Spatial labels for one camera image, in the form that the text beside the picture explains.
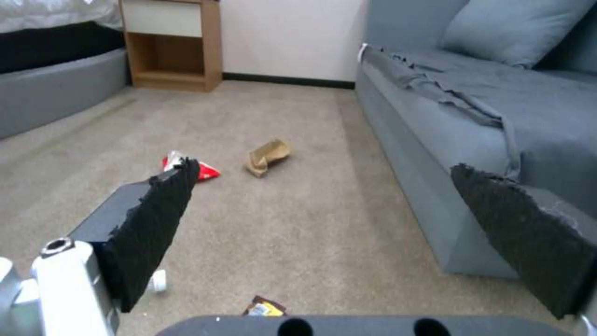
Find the wooden nightstand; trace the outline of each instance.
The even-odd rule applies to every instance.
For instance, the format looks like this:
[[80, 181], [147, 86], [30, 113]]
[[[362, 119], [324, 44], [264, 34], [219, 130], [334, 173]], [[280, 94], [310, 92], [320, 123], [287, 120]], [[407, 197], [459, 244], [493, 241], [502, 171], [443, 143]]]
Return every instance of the wooden nightstand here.
[[133, 85], [211, 91], [222, 81], [215, 0], [120, 0]]

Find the white drawer front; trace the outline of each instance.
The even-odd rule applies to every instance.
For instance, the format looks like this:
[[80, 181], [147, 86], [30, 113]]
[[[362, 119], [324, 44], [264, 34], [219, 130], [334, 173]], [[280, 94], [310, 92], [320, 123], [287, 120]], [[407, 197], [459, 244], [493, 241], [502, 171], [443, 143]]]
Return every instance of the white drawer front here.
[[201, 37], [201, 6], [183, 2], [123, 0], [127, 31]]

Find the gray pillow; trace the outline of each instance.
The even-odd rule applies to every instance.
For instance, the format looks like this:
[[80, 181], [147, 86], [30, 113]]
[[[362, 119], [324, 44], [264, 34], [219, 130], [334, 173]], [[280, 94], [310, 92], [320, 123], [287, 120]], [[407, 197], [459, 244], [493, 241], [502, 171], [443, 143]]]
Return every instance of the gray pillow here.
[[442, 48], [532, 68], [596, 0], [470, 0], [448, 25]]

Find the beige carpet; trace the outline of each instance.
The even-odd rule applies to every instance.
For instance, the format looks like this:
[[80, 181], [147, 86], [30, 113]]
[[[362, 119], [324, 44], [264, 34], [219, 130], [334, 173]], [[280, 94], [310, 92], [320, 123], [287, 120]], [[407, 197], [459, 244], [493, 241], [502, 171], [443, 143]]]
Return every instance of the beige carpet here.
[[[247, 151], [280, 137], [293, 157], [256, 179]], [[222, 171], [198, 185], [162, 266], [164, 295], [123, 315], [152, 335], [253, 295], [291, 314], [511, 314], [557, 323], [520, 284], [442, 274], [350, 90], [225, 82], [211, 94], [126, 89], [0, 142], [0, 255], [21, 274], [118, 185], [177, 149]]]

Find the black baseboard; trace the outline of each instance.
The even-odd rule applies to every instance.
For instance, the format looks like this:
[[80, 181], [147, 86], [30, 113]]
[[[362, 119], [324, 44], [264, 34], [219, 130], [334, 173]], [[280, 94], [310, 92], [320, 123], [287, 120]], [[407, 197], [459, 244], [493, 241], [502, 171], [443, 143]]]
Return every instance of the black baseboard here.
[[249, 82], [264, 82], [264, 83], [276, 83], [276, 84], [335, 87], [335, 88], [347, 88], [349, 90], [353, 90], [355, 88], [355, 82], [347, 82], [347, 81], [328, 81], [328, 80], [313, 80], [310, 78], [297, 78], [297, 77], [234, 74], [231, 72], [225, 72], [223, 74], [223, 77], [224, 77], [225, 81], [226, 80], [249, 81]]

